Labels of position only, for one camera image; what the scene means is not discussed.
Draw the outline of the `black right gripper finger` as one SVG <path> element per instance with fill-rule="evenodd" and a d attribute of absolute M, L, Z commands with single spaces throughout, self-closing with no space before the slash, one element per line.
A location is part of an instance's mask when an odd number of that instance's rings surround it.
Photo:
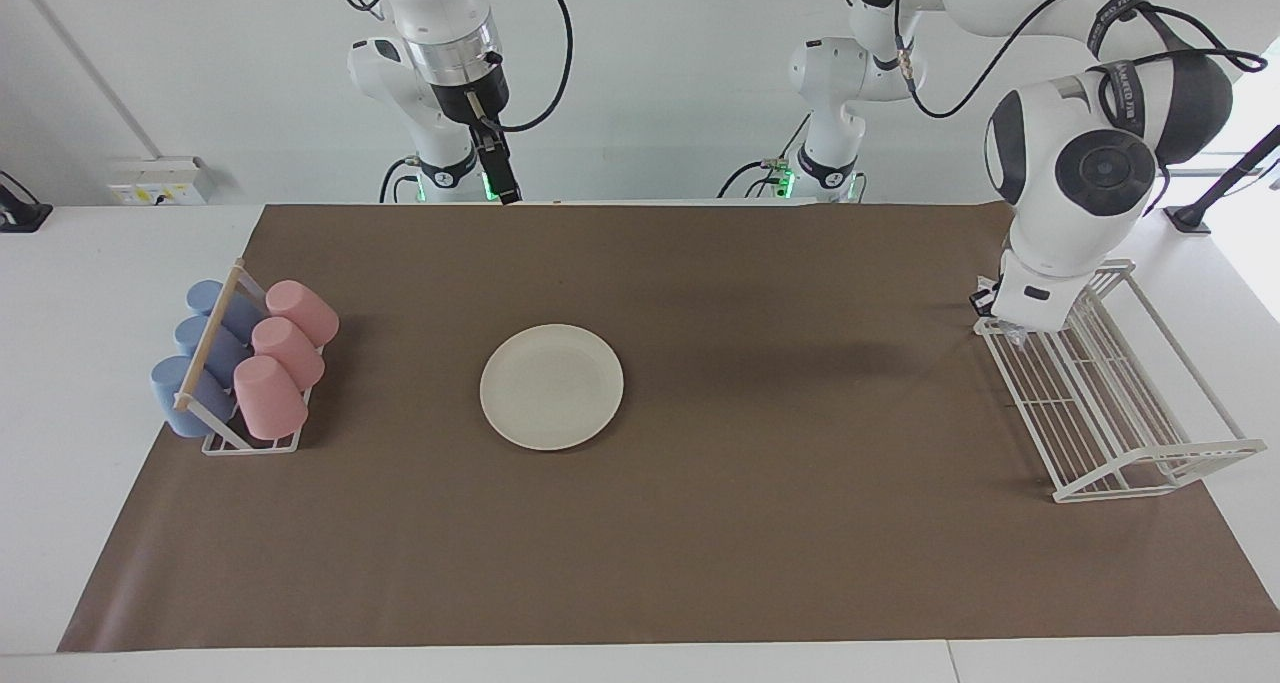
<path fill-rule="evenodd" d="M 475 153 L 480 168 L 483 168 L 483 180 L 485 183 L 485 191 L 488 200 L 499 200 L 500 192 L 498 191 L 498 177 L 499 177 L 499 139 L 494 130 L 484 124 L 475 124 L 470 127 L 470 136 L 474 142 Z"/>
<path fill-rule="evenodd" d="M 500 203 L 520 203 L 522 200 L 506 136 L 486 136 L 486 180 Z"/>

